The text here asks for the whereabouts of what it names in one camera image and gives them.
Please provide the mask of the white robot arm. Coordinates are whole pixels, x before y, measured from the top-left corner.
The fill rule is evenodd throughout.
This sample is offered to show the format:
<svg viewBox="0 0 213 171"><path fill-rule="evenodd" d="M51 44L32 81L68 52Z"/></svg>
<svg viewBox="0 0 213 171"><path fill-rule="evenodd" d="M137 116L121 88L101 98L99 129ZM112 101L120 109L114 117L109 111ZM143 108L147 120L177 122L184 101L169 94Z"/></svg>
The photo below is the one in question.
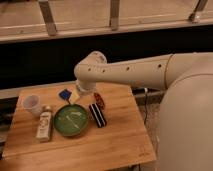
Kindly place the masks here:
<svg viewBox="0 0 213 171"><path fill-rule="evenodd" d="M157 171L213 171L213 52L109 63L93 51L75 66L74 75L80 95L98 82L163 90Z"/></svg>

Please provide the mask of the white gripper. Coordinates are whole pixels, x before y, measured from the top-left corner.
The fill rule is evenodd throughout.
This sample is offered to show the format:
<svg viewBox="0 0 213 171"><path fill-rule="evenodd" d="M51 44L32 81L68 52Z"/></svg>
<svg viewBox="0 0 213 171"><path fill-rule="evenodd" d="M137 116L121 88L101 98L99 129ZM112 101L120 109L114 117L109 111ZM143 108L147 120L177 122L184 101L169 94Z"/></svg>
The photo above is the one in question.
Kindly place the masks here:
<svg viewBox="0 0 213 171"><path fill-rule="evenodd" d="M85 82L81 80L76 81L76 89L71 92L69 98L70 104L74 104L79 98L80 95L87 95L95 90L96 84L93 82Z"/></svg>

